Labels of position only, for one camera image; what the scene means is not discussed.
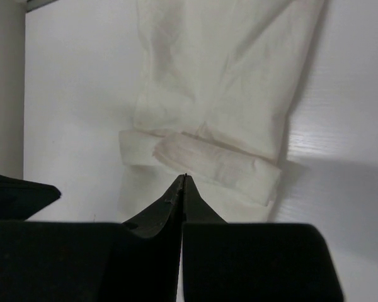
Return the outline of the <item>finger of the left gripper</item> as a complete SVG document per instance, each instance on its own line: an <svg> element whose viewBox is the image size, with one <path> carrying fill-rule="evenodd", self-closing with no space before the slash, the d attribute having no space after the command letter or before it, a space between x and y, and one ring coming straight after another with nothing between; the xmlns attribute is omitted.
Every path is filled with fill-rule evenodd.
<svg viewBox="0 0 378 302"><path fill-rule="evenodd" d="M0 175L0 220L26 220L60 197L55 186Z"/></svg>

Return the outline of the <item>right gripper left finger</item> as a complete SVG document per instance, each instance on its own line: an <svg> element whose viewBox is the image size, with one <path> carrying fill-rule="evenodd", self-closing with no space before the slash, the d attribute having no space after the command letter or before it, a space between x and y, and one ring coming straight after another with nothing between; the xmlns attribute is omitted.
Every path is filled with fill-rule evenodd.
<svg viewBox="0 0 378 302"><path fill-rule="evenodd" d="M123 223L0 220L0 301L175 301L184 184Z"/></svg>

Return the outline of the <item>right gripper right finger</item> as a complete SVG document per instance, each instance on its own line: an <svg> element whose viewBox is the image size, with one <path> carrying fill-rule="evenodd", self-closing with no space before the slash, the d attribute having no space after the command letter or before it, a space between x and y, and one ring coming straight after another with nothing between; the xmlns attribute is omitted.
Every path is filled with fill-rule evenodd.
<svg viewBox="0 0 378 302"><path fill-rule="evenodd" d="M186 301L343 301L328 245L304 223L228 223L183 187Z"/></svg>

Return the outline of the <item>white t shirt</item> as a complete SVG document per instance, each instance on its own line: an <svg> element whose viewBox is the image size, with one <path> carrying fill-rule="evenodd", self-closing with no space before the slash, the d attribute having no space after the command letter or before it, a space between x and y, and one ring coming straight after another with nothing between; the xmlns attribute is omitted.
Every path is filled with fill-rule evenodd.
<svg viewBox="0 0 378 302"><path fill-rule="evenodd" d="M322 1L138 1L144 54L133 127L119 134L120 211L191 175L230 222L265 222L287 112Z"/></svg>

